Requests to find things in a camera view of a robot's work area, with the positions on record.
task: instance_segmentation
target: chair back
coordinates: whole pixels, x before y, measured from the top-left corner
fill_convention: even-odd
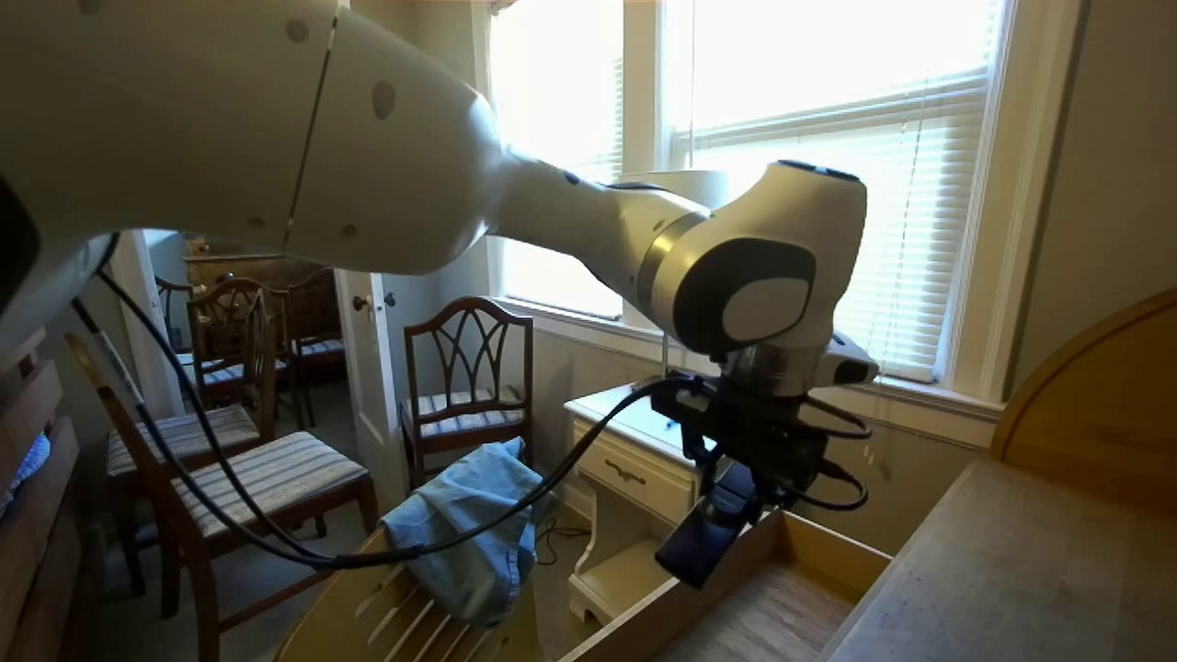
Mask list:
[[[485,296],[457,296],[405,326],[408,438],[436,451],[532,434],[532,322]]]
[[[277,315],[288,349],[297,342],[338,337],[335,273],[321,269],[277,289]]]
[[[261,284],[240,277],[195,285],[186,296],[192,372],[207,404],[240,399],[257,296]]]
[[[168,337],[172,351],[180,351],[180,349],[186,349],[186,337],[183,337],[180,322],[172,320],[172,296],[180,296],[180,294],[192,296],[192,285],[156,277],[156,289],[163,296],[165,337]]]
[[[281,320],[264,294],[248,312],[241,404],[254,411],[261,438],[281,421]]]

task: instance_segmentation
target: wooden floor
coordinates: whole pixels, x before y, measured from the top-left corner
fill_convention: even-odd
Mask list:
[[[316,389],[316,434],[327,438],[338,449],[348,449],[348,399],[346,387],[322,387]],[[313,548],[338,548],[348,552],[365,533],[352,513],[352,506],[330,513],[327,523],[327,540],[313,540]],[[566,611],[566,573],[575,568],[577,555],[585,552],[585,523],[571,513],[554,513],[549,528],[541,533],[541,563],[532,568],[532,598],[537,598],[537,624],[541,624],[541,643],[544,658],[559,658],[571,652],[581,636],[591,630],[575,620]],[[102,576],[102,611],[97,624],[97,662],[195,662],[195,613],[192,613],[192,594],[186,583],[180,593],[180,613],[178,617],[159,617],[159,548],[145,552],[145,568],[146,568],[146,594],[129,593],[129,576],[121,565],[121,555],[112,548],[108,552],[108,576]],[[229,573],[229,598],[251,594],[257,583],[268,583],[295,565],[284,560],[272,560],[264,552],[235,552],[229,563],[218,565]],[[233,630],[222,638],[222,658],[226,662],[261,662],[272,658],[281,638],[289,632],[289,624],[303,617],[308,608],[313,593],[281,602],[277,611]]]

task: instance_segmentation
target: wooden drawer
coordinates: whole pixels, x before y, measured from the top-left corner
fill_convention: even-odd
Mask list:
[[[798,513],[740,538],[702,588],[664,582],[563,662],[615,658],[821,658],[885,555]]]
[[[682,523],[696,501],[696,473],[689,465],[668,463],[660,451],[644,451],[615,434],[598,434],[577,472],[591,478],[597,489],[611,489],[662,523]]]

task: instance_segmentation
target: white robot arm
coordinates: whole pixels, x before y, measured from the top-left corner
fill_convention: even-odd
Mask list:
[[[498,231],[581,258],[717,356],[726,389],[777,404],[874,372],[831,342],[861,179],[774,160],[712,213],[591,187],[512,154],[478,90],[346,3],[0,0],[0,89],[0,365],[82,289],[102,231],[180,229],[368,273]]]

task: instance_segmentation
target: blue cloth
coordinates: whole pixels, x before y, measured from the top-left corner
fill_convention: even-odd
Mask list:
[[[15,465],[12,485],[0,494],[0,519],[15,502],[15,494],[49,463],[49,456],[50,456],[50,442],[37,434],[27,461]]]
[[[382,523],[398,548],[454,540],[519,502],[537,481],[541,473],[519,463],[519,442],[483,446],[420,485]],[[544,512],[549,502],[527,506],[474,540],[411,560],[408,568],[450,613],[500,624],[537,563]]]

